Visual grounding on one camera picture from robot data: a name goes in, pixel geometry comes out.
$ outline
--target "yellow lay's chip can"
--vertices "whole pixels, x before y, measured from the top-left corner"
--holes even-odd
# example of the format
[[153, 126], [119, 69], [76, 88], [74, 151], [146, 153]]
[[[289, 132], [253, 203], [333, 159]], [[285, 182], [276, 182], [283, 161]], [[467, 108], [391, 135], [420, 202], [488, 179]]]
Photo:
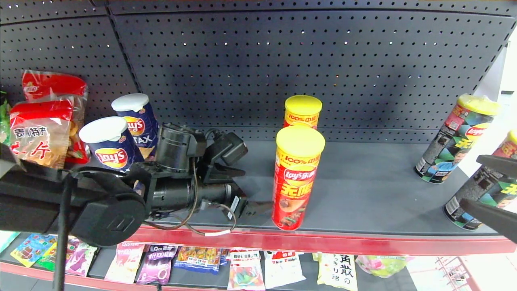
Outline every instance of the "yellow lay's chip can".
[[303, 125], [317, 128], [322, 102], [312, 96], [295, 95], [285, 101], [284, 127]]
[[461, 95], [417, 163], [417, 175], [430, 183], [443, 183], [499, 111], [500, 105], [487, 97]]
[[278, 132], [272, 219], [279, 229], [300, 227], [324, 147], [325, 138], [310, 127], [289, 126]]

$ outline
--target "black cable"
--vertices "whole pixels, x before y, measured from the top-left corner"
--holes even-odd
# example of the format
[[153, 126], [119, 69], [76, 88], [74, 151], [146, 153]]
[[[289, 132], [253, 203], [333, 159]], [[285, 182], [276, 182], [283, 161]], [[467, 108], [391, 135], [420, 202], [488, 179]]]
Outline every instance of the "black cable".
[[193, 175], [194, 177], [192, 177], [194, 179], [194, 204], [190, 208], [190, 211], [187, 214], [187, 217], [185, 217], [183, 220], [181, 220], [181, 218], [179, 218], [179, 220], [181, 220], [181, 222], [179, 224], [176, 224], [175, 226], [162, 226], [162, 225], [156, 224], [154, 222], [150, 222], [150, 221], [144, 221], [143, 224], [147, 224], [148, 226], [151, 226], [151, 227], [154, 227], [154, 228], [157, 228], [157, 229], [161, 229], [161, 230], [175, 230], [175, 229], [178, 229], [178, 228], [184, 226], [187, 223], [187, 221], [192, 217], [192, 215], [194, 214], [194, 211], [197, 208], [197, 200], [198, 200], [197, 173], [196, 173], [196, 170], [195, 170], [195, 160], [194, 160], [194, 158], [192, 159], [192, 171], [193, 171], [193, 174], [194, 174]]
[[[204, 236], [204, 237], [215, 237], [215, 236], [221, 236], [221, 235], [225, 235], [225, 234], [229, 234], [232, 232], [232, 230], [235, 229], [235, 226], [237, 226], [237, 217], [235, 216], [235, 212], [232, 211], [232, 209], [230, 209], [230, 207], [224, 205], [224, 204], [221, 204], [221, 203], [217, 203], [217, 202], [209, 202], [208, 205], [217, 205], [217, 207], [223, 207], [225, 208], [226, 210], [228, 210], [228, 212], [232, 215], [232, 219], [233, 219], [233, 225], [232, 227], [230, 227], [229, 229], [226, 229], [226, 230], [221, 230], [221, 231], [214, 231], [214, 232], [203, 232], [203, 231], [200, 231], [200, 230], [197, 230], [195, 228], [193, 228], [190, 224], [186, 223], [185, 226], [190, 229], [191, 231], [195, 232], [196, 234], [200, 235], [200, 236]], [[170, 214], [170, 216], [176, 218], [176, 219], [181, 219], [181, 217], [175, 215], [175, 214]]]
[[54, 290], [65, 290], [65, 263], [66, 251], [68, 247], [70, 201], [72, 199], [72, 190], [76, 180], [71, 174], [68, 174], [64, 180], [63, 194], [61, 195], [61, 203], [59, 204], [58, 214], [58, 237], [57, 237], [57, 258], [54, 271]]

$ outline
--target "candy bag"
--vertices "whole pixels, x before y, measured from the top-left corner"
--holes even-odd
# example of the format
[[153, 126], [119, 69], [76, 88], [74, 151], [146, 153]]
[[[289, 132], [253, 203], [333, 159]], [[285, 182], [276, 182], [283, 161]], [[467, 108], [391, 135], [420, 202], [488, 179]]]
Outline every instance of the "candy bag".
[[10, 114], [13, 154], [41, 166], [62, 169], [72, 108], [70, 99], [16, 104]]
[[266, 288], [271, 289], [305, 280], [298, 254], [265, 251]]
[[89, 152], [79, 139], [84, 125], [84, 109], [88, 99], [88, 85], [76, 76], [57, 72], [23, 70], [22, 87], [29, 103], [59, 101], [72, 98], [73, 114], [70, 122], [69, 147], [66, 162], [86, 164]]
[[[73, 252], [79, 245], [80, 241], [77, 238], [69, 238], [68, 246], [66, 249], [66, 259], [65, 262], [68, 262]], [[36, 265], [43, 267], [49, 271], [54, 271], [56, 267], [56, 252], [57, 252], [57, 242], [54, 243], [44, 254], [43, 256], [36, 262]]]
[[231, 250], [230, 258], [228, 290], [266, 290], [258, 251]]
[[174, 268], [217, 275], [220, 259], [221, 249], [182, 246], [174, 262]]
[[65, 273], [86, 277], [96, 253], [96, 247], [81, 242], [73, 252], [72, 257], [67, 261]]
[[11, 257], [26, 267], [32, 266], [55, 243], [55, 236], [30, 234], [16, 249], [11, 252]]
[[322, 254], [317, 283], [357, 291], [354, 256]]
[[3, 252], [19, 234], [17, 231], [0, 230], [0, 253]]
[[356, 263], [366, 273], [385, 279], [400, 272], [414, 258], [409, 256], [357, 256]]
[[104, 277], [104, 280], [132, 284], [140, 265], [145, 245], [122, 242], [117, 245], [117, 254]]
[[137, 284], [158, 282], [166, 285], [171, 276], [171, 261], [176, 255], [177, 247], [171, 245], [151, 245], [145, 255], [144, 265], [136, 280]]
[[0, 143], [10, 146], [9, 135], [9, 111], [11, 107], [7, 103], [7, 98], [3, 92], [0, 93]]

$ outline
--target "store shelf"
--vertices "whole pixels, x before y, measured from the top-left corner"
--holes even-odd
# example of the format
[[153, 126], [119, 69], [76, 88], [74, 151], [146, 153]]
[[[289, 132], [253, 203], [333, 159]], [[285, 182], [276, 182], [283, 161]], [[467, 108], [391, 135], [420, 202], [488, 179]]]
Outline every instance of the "store shelf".
[[[20, 235], [3, 253], [0, 254], [0, 268], [3, 272], [15, 273], [20, 275], [26, 275], [42, 280], [52, 280], [53, 273], [43, 271], [34, 268], [25, 268], [21, 266], [16, 260], [14, 260], [9, 253], [16, 248], [26, 235]], [[82, 278], [78, 276], [67, 275], [66, 283], [99, 288], [104, 290], [115, 290], [115, 291], [146, 291], [156, 290], [153, 285], [135, 285], [135, 284], [123, 284], [115, 283], [102, 280], [108, 267], [114, 258], [116, 253], [115, 248], [101, 249], [90, 271], [88, 278]], [[296, 291], [296, 290], [317, 290], [317, 291], [331, 291], [335, 290], [334, 287], [326, 285], [317, 285], [316, 279], [318, 274], [318, 263], [312, 260], [310, 254], [304, 254], [300, 256], [301, 266], [303, 275], [307, 278], [305, 281], [301, 281], [295, 284], [287, 286], [273, 288], [272, 290], [283, 290], [283, 291]], [[357, 282], [359, 290], [399, 290], [399, 291], [416, 291], [416, 287], [413, 284], [411, 277], [407, 269], [395, 274], [388, 279], [381, 279], [373, 275], [367, 274], [358, 267], [357, 269]], [[169, 285], [164, 287], [163, 290], [167, 291], [195, 291], [204, 290], [208, 291], [211, 289], [221, 290], [226, 289], [229, 278], [229, 266], [221, 266], [218, 275], [196, 273], [186, 271], [182, 269], [174, 269], [171, 273], [171, 279]]]
[[[251, 200], [271, 200], [274, 142], [247, 141], [249, 153], [235, 167]], [[141, 227], [130, 241], [222, 248], [243, 247], [377, 255], [465, 255], [514, 252], [517, 246], [494, 230], [460, 229], [442, 205], [466, 181], [459, 169], [441, 185], [426, 183], [413, 171], [424, 144], [327, 143], [302, 227], [278, 230], [270, 213], [240, 219], [232, 234], [202, 237], [187, 229]], [[191, 224], [224, 229], [218, 210], [196, 214]]]

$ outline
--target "plastic packaging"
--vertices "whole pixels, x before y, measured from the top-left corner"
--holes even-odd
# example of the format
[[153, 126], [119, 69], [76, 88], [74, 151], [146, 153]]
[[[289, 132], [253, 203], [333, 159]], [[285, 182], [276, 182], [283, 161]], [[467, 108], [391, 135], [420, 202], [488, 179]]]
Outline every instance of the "plastic packaging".
[[228, 261], [230, 260], [229, 252], [229, 249], [221, 249], [221, 260], [219, 262], [221, 266], [228, 265]]
[[158, 143], [158, 121], [149, 96], [142, 93], [124, 95], [111, 102], [111, 107], [127, 121], [129, 132], [144, 159], [153, 159]]
[[0, 253], [2, 253], [19, 234], [17, 231], [0, 230]]
[[253, 250], [230, 251], [228, 290], [265, 290], [260, 254]]
[[[506, 139], [492, 154], [517, 159], [517, 129], [511, 130]], [[504, 209], [517, 201], [517, 180], [490, 167], [481, 166], [454, 196], [444, 205], [445, 215], [457, 226], [478, 229], [482, 223], [460, 207], [463, 198]]]
[[[66, 259], [65, 264], [72, 257], [73, 252], [79, 245], [81, 241], [76, 238], [68, 239], [68, 246], [66, 250]], [[57, 252], [57, 242], [54, 243], [43, 255], [41, 259], [36, 262], [36, 265], [43, 267], [49, 271], [54, 271], [56, 267], [56, 252]]]
[[171, 260], [176, 255], [177, 247], [171, 245], [151, 245], [136, 280], [137, 284], [158, 282], [166, 285], [171, 276]]
[[317, 283], [357, 291], [354, 256], [322, 254]]
[[140, 265], [144, 244], [122, 242], [117, 245], [117, 254], [113, 258], [104, 280], [132, 284]]
[[357, 256], [356, 263], [368, 274], [389, 278], [404, 269], [415, 257], [408, 256]]
[[72, 257], [67, 260], [65, 272], [70, 275], [86, 277], [96, 253], [96, 247], [81, 242], [73, 252]]
[[3, 93], [0, 93], [0, 143], [10, 146], [9, 141], [9, 111], [11, 107], [7, 103], [7, 98]]
[[264, 252], [266, 288], [275, 288], [305, 280], [295, 252]]
[[85, 144], [78, 131], [84, 125], [84, 109], [88, 99], [88, 85], [76, 76], [45, 71], [22, 71], [22, 87], [29, 103], [59, 101], [72, 98], [73, 115], [70, 124], [67, 163], [86, 164], [89, 161]]
[[317, 128], [322, 102], [308, 95], [295, 95], [285, 101], [284, 127], [302, 125]]
[[174, 262], [174, 268], [217, 275], [220, 259], [221, 249], [182, 246]]
[[300, 227], [324, 147], [325, 138], [310, 127], [278, 132], [272, 219], [279, 229]]
[[133, 163], [144, 158], [133, 141], [128, 124], [122, 117], [105, 117], [86, 124], [79, 137], [103, 167], [121, 172], [129, 171]]
[[11, 252], [11, 257], [26, 267], [32, 266], [55, 243], [55, 236], [30, 234], [16, 249]]
[[67, 154], [72, 100], [21, 102], [10, 114], [11, 151], [18, 158], [62, 169]]
[[443, 183], [499, 114], [500, 105], [487, 97], [461, 95], [415, 171], [424, 181]]

